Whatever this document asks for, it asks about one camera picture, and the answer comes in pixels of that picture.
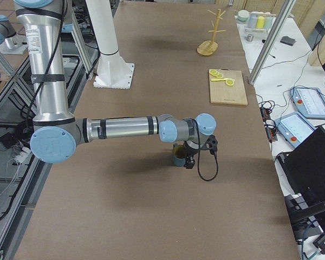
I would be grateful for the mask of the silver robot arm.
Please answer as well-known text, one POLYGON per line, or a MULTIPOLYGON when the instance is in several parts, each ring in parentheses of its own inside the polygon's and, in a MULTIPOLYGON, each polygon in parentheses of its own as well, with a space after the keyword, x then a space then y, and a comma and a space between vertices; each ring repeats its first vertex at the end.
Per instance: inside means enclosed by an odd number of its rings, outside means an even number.
POLYGON ((5 15, 0 15, 0 52, 2 54, 23 55, 27 39, 19 35, 5 15))
POLYGON ((28 40, 31 81, 37 113, 30 149, 46 163, 70 158, 77 145, 97 139, 158 135, 163 142, 182 141, 186 168, 199 165, 201 151, 217 153, 216 121, 207 113, 178 120, 169 114, 134 118, 76 119, 70 112, 61 47, 63 27, 72 23, 69 1, 16 1, 16 16, 28 40))

